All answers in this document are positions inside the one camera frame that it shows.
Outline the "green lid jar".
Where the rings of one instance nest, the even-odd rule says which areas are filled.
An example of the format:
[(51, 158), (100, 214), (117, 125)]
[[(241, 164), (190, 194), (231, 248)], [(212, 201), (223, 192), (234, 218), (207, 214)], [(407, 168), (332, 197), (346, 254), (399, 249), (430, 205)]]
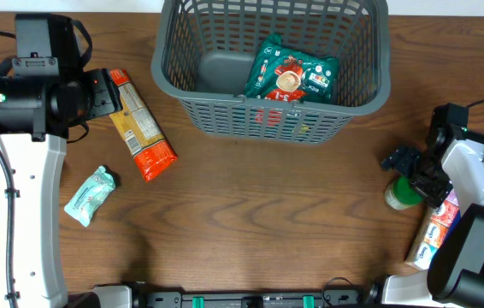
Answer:
[(395, 210), (406, 210), (420, 204), (423, 198), (413, 190), (406, 177), (400, 176), (387, 186), (385, 200)]

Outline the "Kleenex tissue multipack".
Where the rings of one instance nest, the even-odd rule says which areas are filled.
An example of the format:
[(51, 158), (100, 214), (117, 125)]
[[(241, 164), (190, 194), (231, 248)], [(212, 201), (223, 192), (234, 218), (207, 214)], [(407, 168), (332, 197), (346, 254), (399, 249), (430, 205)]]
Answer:
[(404, 263), (417, 270), (427, 270), (460, 217), (457, 196), (451, 190), (440, 207), (427, 209)]

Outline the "green coffee mix bag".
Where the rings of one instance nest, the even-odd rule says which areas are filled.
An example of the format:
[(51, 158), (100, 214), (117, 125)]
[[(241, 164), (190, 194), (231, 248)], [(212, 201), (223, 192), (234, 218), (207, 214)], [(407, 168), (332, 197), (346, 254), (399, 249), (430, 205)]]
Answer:
[(339, 69), (332, 56), (316, 57), (282, 45), (268, 36), (256, 54), (243, 95), (283, 102), (328, 104)]

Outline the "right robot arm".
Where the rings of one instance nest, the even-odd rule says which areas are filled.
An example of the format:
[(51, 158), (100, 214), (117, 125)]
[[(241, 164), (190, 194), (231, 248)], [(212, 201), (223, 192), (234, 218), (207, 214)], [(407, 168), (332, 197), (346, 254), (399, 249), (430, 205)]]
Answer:
[(469, 130), (468, 119), (469, 108), (441, 105), (425, 151), (400, 146), (381, 162), (432, 208), (454, 192), (461, 215), (428, 269), (386, 278), (376, 296), (381, 305), (484, 307), (484, 134)]

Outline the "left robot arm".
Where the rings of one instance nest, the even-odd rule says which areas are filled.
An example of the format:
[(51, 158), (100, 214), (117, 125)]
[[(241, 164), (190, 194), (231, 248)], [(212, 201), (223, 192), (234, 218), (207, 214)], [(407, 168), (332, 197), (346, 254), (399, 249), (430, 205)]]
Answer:
[(64, 15), (18, 14), (0, 65), (0, 307), (73, 307), (59, 249), (59, 188), (71, 127), (122, 108), (88, 32)]

